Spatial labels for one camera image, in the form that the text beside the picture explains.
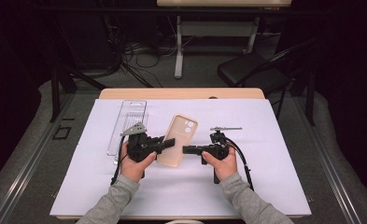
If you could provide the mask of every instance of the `clear phone case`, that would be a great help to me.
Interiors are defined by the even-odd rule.
[[[125,130],[131,128],[137,122],[142,122],[146,127],[148,122],[146,106],[146,101],[126,100],[122,102],[119,116],[107,148],[106,153],[108,156],[117,156],[120,148],[121,134]]]
[[[157,155],[157,163],[177,167],[183,158],[183,146],[187,146],[198,127],[195,119],[184,115],[174,115],[164,140],[175,138],[175,145]]]

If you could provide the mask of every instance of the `phone case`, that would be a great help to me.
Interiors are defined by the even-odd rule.
[[[183,158],[183,146],[187,146],[194,136],[198,122],[187,116],[174,115],[164,140],[175,138],[175,145],[166,148],[157,155],[157,162],[163,165],[177,167]]]

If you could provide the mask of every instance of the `gray shirt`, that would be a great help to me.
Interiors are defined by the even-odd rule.
[[[219,184],[224,197],[246,223],[293,223],[288,217],[266,203],[249,188],[238,173],[229,176]],[[78,221],[83,223],[117,223],[125,206],[134,197],[139,184],[120,175],[108,193]]]

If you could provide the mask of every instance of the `person's hand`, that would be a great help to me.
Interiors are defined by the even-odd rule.
[[[121,174],[138,183],[142,178],[142,174],[145,172],[145,169],[156,159],[157,153],[152,152],[141,162],[136,162],[131,160],[129,156],[126,156],[127,145],[128,142],[125,142],[121,149]]]
[[[203,157],[207,163],[215,168],[216,176],[220,181],[237,172],[235,149],[233,147],[229,147],[229,155],[221,161],[205,151]]]

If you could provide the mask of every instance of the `chair leg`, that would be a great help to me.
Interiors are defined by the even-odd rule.
[[[282,109],[282,104],[283,104],[283,100],[285,98],[285,93],[286,93],[286,88],[285,87],[283,90],[282,90],[282,94],[281,94],[281,98],[279,100],[279,105],[278,105],[278,109],[276,111],[276,119],[279,119],[279,114],[281,113],[281,109]]]
[[[315,91],[315,71],[311,70],[308,78],[307,96],[305,103],[305,115],[312,126],[314,122],[314,91]]]

